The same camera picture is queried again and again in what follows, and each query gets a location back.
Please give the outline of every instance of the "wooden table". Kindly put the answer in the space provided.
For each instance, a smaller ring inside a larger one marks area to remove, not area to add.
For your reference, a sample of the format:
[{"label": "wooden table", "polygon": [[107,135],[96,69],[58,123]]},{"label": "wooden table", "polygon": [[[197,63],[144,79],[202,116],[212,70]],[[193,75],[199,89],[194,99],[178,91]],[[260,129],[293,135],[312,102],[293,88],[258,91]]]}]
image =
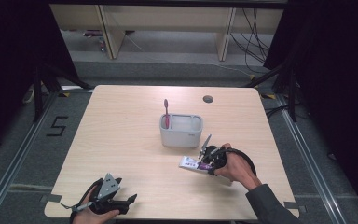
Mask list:
[{"label": "wooden table", "polygon": [[[205,103],[203,97],[213,97]],[[158,122],[169,112],[197,114],[204,127],[197,148],[165,147]],[[239,183],[224,177],[178,167],[183,156],[196,159],[209,134],[209,145],[229,142],[255,163],[258,177],[268,183],[281,203],[294,202],[282,161],[259,95],[254,89],[98,86],[78,127],[52,194],[73,205],[106,173],[122,177],[117,200],[138,197],[123,219],[256,219]],[[48,217],[69,217],[71,211],[48,202]]]}]

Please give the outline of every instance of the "small box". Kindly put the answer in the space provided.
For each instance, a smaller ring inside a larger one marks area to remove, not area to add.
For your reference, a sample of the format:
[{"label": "small box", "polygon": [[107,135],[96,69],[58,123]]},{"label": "small box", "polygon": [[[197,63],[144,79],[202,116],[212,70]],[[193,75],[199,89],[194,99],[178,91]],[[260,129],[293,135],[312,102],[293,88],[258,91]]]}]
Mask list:
[{"label": "small box", "polygon": [[162,145],[166,147],[197,147],[203,128],[198,115],[168,114],[170,124],[165,125],[165,114],[159,120]]}]

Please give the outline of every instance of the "gray container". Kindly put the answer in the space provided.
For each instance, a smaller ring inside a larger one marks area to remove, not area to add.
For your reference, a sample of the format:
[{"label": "gray container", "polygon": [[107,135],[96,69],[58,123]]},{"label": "gray container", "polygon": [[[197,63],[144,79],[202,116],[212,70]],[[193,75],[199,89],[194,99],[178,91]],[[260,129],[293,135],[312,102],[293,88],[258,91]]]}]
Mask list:
[{"label": "gray container", "polygon": [[165,125],[165,114],[159,120],[162,145],[166,147],[197,147],[203,128],[198,115],[168,114],[170,124]]}]

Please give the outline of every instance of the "hand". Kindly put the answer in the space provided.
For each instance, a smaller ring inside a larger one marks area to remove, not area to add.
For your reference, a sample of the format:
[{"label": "hand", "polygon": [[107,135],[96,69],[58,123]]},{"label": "hand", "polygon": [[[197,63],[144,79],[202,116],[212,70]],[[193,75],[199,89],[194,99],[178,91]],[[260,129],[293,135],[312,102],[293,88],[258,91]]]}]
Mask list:
[{"label": "hand", "polygon": [[[96,187],[92,188],[89,191],[89,194],[86,196],[86,198],[83,200],[82,204],[88,203],[90,200],[90,195],[94,191]],[[105,214],[95,214],[91,211],[89,208],[85,208],[83,211],[76,214],[74,218],[74,224],[103,224],[109,219],[112,219],[113,217],[119,215],[120,212],[118,210],[112,210]]]},{"label": "hand", "polygon": [[[231,144],[225,143],[222,147],[231,147]],[[227,152],[226,157],[226,165],[215,170],[215,175],[222,175],[231,181],[238,181],[249,191],[261,185],[261,181],[252,172],[251,166],[242,156]]]}]

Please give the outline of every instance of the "black sleeve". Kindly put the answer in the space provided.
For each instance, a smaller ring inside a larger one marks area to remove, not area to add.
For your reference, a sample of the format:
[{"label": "black sleeve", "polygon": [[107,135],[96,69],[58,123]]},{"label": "black sleeve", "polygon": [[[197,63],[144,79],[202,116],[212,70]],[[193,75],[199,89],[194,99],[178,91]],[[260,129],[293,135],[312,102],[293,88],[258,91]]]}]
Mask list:
[{"label": "black sleeve", "polygon": [[289,210],[284,208],[267,184],[252,189],[246,194],[260,223],[292,224],[301,223]]}]

